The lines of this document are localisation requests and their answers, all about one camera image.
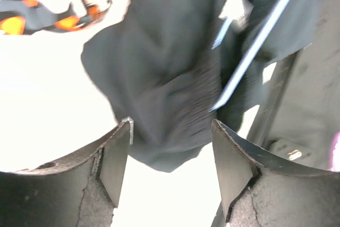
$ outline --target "orange and black fabric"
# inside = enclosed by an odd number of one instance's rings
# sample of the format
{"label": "orange and black fabric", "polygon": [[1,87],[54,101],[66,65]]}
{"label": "orange and black fabric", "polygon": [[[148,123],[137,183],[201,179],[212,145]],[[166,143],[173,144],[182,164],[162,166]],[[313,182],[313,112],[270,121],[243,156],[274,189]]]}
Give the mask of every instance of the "orange and black fabric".
{"label": "orange and black fabric", "polygon": [[108,8],[101,10],[97,4],[80,0],[87,14],[79,16],[69,2],[69,9],[55,13],[45,3],[38,0],[0,0],[0,33],[3,35],[31,35],[37,31],[69,32],[81,30],[107,13]]}

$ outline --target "screw hole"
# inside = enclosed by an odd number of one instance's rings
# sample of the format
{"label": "screw hole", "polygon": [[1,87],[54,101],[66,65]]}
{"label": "screw hole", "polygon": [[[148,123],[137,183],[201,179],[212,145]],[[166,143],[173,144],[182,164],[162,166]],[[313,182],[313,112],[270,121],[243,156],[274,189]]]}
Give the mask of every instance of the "screw hole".
{"label": "screw hole", "polygon": [[47,162],[39,167],[37,167],[38,170],[42,170],[42,169],[48,169],[50,167],[55,167],[57,164],[55,162]]}

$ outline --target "pink object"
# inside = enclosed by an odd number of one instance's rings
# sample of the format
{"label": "pink object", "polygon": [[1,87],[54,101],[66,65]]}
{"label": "pink object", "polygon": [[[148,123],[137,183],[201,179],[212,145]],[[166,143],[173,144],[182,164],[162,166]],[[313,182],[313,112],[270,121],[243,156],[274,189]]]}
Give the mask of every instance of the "pink object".
{"label": "pink object", "polygon": [[340,132],[333,139],[332,147],[330,148],[330,171],[340,172]]}

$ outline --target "white cord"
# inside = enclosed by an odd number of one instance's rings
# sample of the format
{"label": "white cord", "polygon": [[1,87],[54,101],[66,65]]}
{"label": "white cord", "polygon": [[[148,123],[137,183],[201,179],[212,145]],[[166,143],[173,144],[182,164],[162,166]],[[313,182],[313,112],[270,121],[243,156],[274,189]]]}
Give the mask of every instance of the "white cord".
{"label": "white cord", "polygon": [[217,37],[215,39],[215,42],[212,45],[211,49],[215,49],[217,46],[219,46],[222,43],[222,41],[223,41],[225,35],[227,34],[227,31],[228,31],[230,25],[232,24],[232,22],[233,22],[233,19],[230,18],[230,17],[227,17],[227,19],[224,21],[220,31],[218,32]]}
{"label": "white cord", "polygon": [[237,85],[240,83],[242,77],[244,76],[246,70],[250,66],[251,62],[254,60],[256,54],[267,39],[274,25],[276,24],[277,20],[282,15],[289,1],[290,0],[278,0],[273,10],[271,11],[265,25],[262,27],[261,31],[256,36],[255,41],[245,53],[244,57],[241,59],[239,65],[229,79],[226,87],[223,89],[221,96],[214,104],[214,106],[210,109],[210,111],[217,110],[228,102],[235,89],[237,88]]}

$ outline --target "wrinkled fabric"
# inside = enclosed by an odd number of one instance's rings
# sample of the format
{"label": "wrinkled fabric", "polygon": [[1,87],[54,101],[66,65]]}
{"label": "wrinkled fabric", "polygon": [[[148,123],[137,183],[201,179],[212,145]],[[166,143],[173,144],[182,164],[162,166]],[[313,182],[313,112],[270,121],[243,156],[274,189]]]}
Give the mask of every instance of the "wrinkled fabric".
{"label": "wrinkled fabric", "polygon": [[[216,113],[208,109],[276,0],[250,0],[254,10],[248,30],[229,30],[211,51],[224,1],[131,0],[123,22],[84,46],[83,65],[116,117],[135,121],[131,155],[155,169],[172,171],[210,143]],[[244,111],[265,99],[264,67],[310,43],[318,3],[292,0],[230,101],[217,112],[233,130],[240,128]]]}

